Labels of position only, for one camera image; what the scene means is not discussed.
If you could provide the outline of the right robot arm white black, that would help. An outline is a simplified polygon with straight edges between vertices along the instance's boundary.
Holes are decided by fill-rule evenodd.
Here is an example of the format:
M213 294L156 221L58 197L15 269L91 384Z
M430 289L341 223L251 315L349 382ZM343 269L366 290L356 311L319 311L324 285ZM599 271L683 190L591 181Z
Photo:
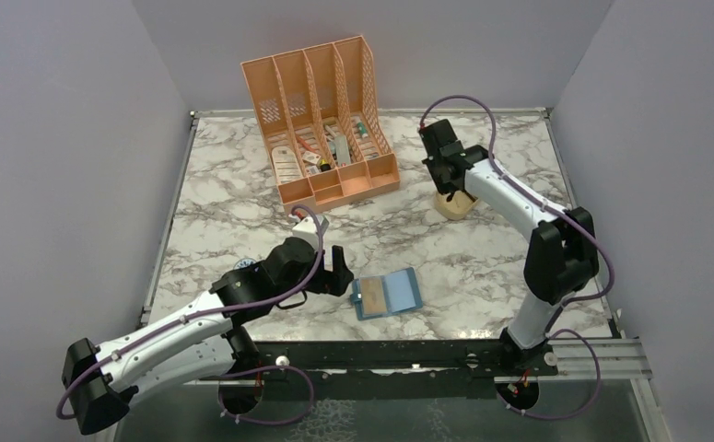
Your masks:
M519 375L544 350L565 302L599 272L592 216L542 198L488 149L464 146L447 120L422 126L419 135L427 152L422 162L439 194L452 199L461 192L486 203L528 242L523 277L530 293L499 335L497 350L499 366Z

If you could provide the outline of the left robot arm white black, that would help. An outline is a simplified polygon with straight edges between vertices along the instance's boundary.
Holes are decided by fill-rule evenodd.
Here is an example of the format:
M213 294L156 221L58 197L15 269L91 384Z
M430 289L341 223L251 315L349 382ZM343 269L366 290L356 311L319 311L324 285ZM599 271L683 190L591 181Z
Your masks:
M228 372L244 378L258 365L245 323L268 315L297 293L339 297L354 279L345 252L289 237L261 261L224 273L186 306L145 328L95 344L71 343L56 415L76 421L83 436L122 420L132 405L166 387Z

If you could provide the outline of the blue card holder wallet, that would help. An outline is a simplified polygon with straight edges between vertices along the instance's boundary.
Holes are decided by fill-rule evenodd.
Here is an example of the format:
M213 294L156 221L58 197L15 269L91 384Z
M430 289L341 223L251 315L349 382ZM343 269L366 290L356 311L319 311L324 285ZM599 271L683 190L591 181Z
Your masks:
M362 311L360 280L362 278L379 277L382 279L388 312L382 315L365 316ZM358 320L372 320L396 316L423 307L421 291L414 268L408 267L381 276L367 276L356 279L352 285L350 300L355 308Z

